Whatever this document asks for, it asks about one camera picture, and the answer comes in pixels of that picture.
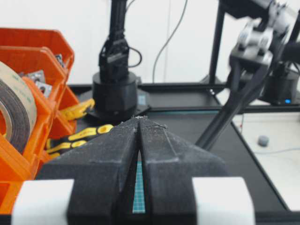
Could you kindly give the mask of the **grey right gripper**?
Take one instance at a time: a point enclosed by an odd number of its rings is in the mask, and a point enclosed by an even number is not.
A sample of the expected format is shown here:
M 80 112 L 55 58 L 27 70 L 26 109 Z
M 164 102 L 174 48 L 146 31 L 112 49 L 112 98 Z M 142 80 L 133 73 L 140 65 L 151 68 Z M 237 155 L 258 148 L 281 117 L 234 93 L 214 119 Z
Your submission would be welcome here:
M 259 22 L 250 20 L 240 32 L 236 45 L 231 50 L 229 57 L 231 72 L 246 70 L 254 73 L 251 80 L 242 88 L 244 98 L 240 110 L 255 100 L 263 88 L 273 60 L 270 47 L 274 37 L 273 27 L 263 27 Z

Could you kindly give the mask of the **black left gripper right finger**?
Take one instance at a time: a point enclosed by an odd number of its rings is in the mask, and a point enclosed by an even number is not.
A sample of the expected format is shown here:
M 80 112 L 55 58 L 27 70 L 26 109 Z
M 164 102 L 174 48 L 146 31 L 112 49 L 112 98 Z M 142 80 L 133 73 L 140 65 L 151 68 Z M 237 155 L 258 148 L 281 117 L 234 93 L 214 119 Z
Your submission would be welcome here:
M 148 118 L 139 119 L 146 210 L 152 217 L 195 217 L 193 177 L 224 177 L 220 157 Z

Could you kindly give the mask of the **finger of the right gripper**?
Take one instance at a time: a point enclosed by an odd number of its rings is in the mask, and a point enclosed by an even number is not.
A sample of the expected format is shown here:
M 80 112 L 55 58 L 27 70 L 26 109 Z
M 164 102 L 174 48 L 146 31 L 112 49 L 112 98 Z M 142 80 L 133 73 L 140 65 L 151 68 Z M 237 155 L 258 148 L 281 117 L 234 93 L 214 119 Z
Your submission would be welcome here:
M 241 109 L 242 100 L 244 98 L 244 91 L 239 88 L 241 73 L 241 64 L 239 62 L 234 62 L 231 70 L 229 98 L 222 109 L 214 117 L 212 122 L 207 126 L 203 134 L 196 141 L 195 144 L 198 147 L 212 147 L 234 115 Z

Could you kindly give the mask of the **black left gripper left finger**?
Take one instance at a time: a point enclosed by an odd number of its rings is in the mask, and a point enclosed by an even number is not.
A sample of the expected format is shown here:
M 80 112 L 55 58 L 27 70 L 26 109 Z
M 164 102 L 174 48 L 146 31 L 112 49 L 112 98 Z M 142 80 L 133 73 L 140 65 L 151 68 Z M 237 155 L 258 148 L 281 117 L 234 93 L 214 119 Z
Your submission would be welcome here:
M 38 180 L 73 179 L 69 217 L 121 217 L 133 210 L 139 120 L 132 118 L 43 165 Z

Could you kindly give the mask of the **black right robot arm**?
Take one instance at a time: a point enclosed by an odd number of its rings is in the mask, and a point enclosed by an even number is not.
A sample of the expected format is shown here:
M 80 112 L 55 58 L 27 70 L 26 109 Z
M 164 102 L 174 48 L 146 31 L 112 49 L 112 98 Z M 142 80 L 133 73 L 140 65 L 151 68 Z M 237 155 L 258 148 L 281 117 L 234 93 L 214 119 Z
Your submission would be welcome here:
M 226 14 L 248 22 L 229 53 L 227 81 L 217 83 L 216 69 Z M 275 0 L 221 0 L 210 59 L 207 83 L 147 84 L 152 97 L 151 120 L 159 124 L 154 137 L 165 138 L 157 153 L 172 149 L 172 141 L 191 143 L 195 149 L 217 156 L 230 176 L 242 177 L 249 189 L 258 223 L 300 222 L 300 211 L 288 205 L 271 176 L 238 131 L 233 118 L 241 113 L 264 117 L 289 106 L 252 106 L 270 88 L 271 78 L 279 79 L 295 52 L 286 50 L 289 23 L 286 7 Z

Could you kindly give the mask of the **black rear robot arm base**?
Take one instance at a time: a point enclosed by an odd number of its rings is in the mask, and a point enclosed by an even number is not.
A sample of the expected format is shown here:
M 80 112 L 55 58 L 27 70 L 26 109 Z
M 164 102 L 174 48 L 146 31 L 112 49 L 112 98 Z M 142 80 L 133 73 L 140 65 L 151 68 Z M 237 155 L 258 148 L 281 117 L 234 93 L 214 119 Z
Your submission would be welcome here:
M 99 72 L 92 78 L 95 106 L 89 114 L 101 121 L 126 121 L 150 109 L 147 93 L 138 89 L 139 79 L 129 70 L 126 12 L 125 0 L 112 1 L 109 34 L 99 53 Z

